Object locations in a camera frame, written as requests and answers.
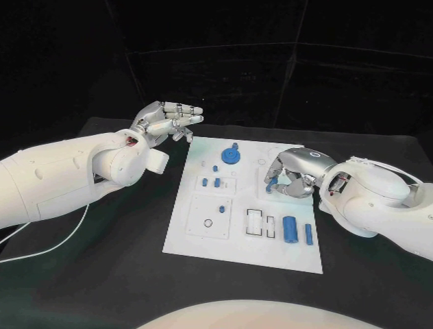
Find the wire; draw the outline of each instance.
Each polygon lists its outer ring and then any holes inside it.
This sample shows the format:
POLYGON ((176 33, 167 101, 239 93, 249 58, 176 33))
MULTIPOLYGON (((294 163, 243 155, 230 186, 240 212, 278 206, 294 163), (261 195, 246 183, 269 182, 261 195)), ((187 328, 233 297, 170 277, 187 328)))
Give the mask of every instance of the wire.
POLYGON ((0 240, 0 244, 7 241, 14 235, 15 233, 18 233, 18 231, 30 224, 28 223, 24 223, 1 240, 0 240))
POLYGON ((5 262, 11 262, 13 260, 18 260, 18 259, 24 259, 24 258, 28 258, 28 257, 34 257, 34 256, 37 256, 37 255, 43 255, 44 253, 47 253, 47 252, 50 252, 53 249, 56 249, 66 241, 67 241, 67 239, 70 238, 70 236, 75 234, 75 232, 76 232, 76 230, 77 230, 77 227, 79 227, 79 225, 80 225, 80 223, 83 222, 83 219, 85 219, 85 216, 86 216, 86 211, 88 211, 88 207, 89 207, 89 204, 86 204, 86 208, 85 208, 85 212, 83 212, 83 215, 82 215, 82 217, 80 217, 80 220, 79 220, 79 222, 77 222, 77 225, 76 225, 76 227, 75 227, 75 229, 73 229, 73 231, 70 231, 70 233, 69 233, 69 235, 67 235, 67 237, 65 238, 65 240, 54 246, 54 247, 52 247, 50 249, 47 249, 47 250, 43 250, 41 252, 37 252, 37 253, 34 253, 34 254, 30 254, 30 255, 24 255, 24 256, 18 256, 18 257, 13 257, 13 258, 8 258, 8 259, 2 259, 2 260, 0 260, 0 263, 5 263, 5 262))

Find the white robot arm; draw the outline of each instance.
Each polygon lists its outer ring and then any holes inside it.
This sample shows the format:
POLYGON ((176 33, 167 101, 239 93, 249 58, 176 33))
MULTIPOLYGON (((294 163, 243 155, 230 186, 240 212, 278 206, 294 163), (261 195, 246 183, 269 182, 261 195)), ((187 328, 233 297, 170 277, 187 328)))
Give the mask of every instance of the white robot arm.
POLYGON ((318 187, 318 208, 353 234, 382 234, 403 250, 433 260, 433 184, 388 164, 351 157, 337 164, 323 153, 282 151, 265 176, 266 192, 291 197, 318 187), (291 180, 276 184, 282 171, 291 180))
POLYGON ((132 185, 145 169, 161 174, 167 154, 152 147, 168 134, 190 142, 186 126, 200 114, 202 108, 155 101, 129 129, 31 147, 0 161, 0 229, 69 213, 132 185))

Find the black table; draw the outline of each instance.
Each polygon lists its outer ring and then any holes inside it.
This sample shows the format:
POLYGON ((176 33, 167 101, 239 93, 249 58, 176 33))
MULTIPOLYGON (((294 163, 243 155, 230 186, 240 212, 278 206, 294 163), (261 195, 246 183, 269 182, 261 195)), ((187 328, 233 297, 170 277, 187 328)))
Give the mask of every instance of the black table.
MULTIPOLYGON (((128 127, 90 118, 80 135, 128 127)), ((294 143, 343 161, 350 155, 399 167, 433 182, 433 166, 409 136, 193 126, 196 136, 294 143)), ((89 206, 70 240, 49 254, 0 265, 0 328, 134 328, 186 306, 217 300, 274 300, 314 306, 383 328, 433 328, 433 262, 382 236, 350 234, 314 210, 323 275, 161 253, 186 151, 158 149, 163 175, 147 172, 89 206)), ((47 249, 83 209, 30 224, 0 258, 47 249)))

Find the black background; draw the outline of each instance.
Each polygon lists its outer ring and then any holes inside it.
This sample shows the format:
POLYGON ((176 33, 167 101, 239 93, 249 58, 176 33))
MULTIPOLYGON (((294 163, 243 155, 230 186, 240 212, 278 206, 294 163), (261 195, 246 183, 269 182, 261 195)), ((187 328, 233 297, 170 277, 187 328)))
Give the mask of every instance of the black background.
POLYGON ((0 159, 155 99, 210 124, 431 141, 433 1, 0 1, 0 159))

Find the white pegboard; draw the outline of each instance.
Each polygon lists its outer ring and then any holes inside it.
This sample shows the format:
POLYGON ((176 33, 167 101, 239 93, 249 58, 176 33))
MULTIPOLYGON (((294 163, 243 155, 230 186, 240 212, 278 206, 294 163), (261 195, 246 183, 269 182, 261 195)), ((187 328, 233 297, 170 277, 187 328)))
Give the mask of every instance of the white pegboard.
MULTIPOLYGON (((262 182, 275 156, 291 147, 300 145, 193 137, 164 253, 321 273, 311 197, 294 199, 275 192, 266 194, 262 182), (225 164, 220 152, 232 143, 238 143, 240 160, 236 164, 225 164), (219 188, 214 178, 220 178, 219 188), (246 234, 248 209, 261 211, 261 236, 246 234), (284 216, 295 217, 298 243, 284 242, 284 216), (266 217, 274 217, 274 238, 265 234, 266 217), (207 219, 212 220, 209 227, 204 226, 207 219), (311 224, 313 245, 305 244, 307 223, 311 224)), ((288 179, 281 176, 279 182, 288 179)))

